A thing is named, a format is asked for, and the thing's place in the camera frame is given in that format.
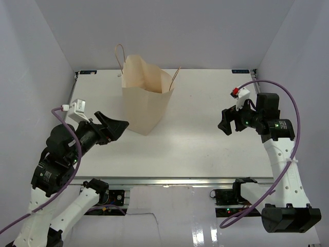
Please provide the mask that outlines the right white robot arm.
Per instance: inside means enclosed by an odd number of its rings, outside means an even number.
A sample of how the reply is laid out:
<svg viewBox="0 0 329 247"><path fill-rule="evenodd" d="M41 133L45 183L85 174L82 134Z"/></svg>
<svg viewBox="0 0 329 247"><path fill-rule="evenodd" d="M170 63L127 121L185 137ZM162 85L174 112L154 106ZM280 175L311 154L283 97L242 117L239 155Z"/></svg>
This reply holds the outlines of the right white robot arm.
<svg viewBox="0 0 329 247"><path fill-rule="evenodd" d="M279 96L259 93L253 103L249 93L235 93L236 105L222 111L218 128L226 135L253 128L261 137L270 160L274 183L267 188L255 179L236 179L232 198L238 205L250 202L261 214L268 233L305 233L321 220L321 211L313 208L303 189L293 149L297 143L293 125L281 119Z"/></svg>

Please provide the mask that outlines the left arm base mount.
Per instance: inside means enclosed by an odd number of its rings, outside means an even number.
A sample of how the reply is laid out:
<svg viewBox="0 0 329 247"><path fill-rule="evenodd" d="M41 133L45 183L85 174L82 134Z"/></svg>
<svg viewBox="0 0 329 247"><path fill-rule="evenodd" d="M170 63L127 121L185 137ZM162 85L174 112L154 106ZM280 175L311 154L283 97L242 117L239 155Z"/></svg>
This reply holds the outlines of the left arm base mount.
<svg viewBox="0 0 329 247"><path fill-rule="evenodd" d="M109 190L98 204L89 209L87 216L124 216L125 191Z"/></svg>

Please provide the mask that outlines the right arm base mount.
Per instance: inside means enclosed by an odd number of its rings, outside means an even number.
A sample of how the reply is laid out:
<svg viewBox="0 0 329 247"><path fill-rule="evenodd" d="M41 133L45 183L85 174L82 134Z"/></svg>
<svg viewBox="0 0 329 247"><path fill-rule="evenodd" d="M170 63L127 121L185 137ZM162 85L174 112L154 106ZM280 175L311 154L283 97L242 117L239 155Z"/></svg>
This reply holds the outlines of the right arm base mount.
<svg viewBox="0 0 329 247"><path fill-rule="evenodd" d="M227 218L252 206L249 201L236 197L233 189L213 189L209 196L215 202L217 218Z"/></svg>

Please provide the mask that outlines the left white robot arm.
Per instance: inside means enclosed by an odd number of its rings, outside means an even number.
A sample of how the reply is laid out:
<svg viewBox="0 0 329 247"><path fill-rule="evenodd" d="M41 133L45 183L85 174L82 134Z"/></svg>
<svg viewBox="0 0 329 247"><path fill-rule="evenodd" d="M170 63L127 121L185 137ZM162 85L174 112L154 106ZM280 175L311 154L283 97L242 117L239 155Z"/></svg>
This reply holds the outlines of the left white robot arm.
<svg viewBox="0 0 329 247"><path fill-rule="evenodd" d="M67 233L81 217L108 201L108 183L91 179L83 183L81 194L58 217L53 216L83 155L94 145L116 141L129 126L127 121L108 118L100 111L95 116L99 124L82 118L76 129L57 117L61 124L52 129L32 176L28 213L6 227L23 221L18 236L8 246L63 246Z"/></svg>

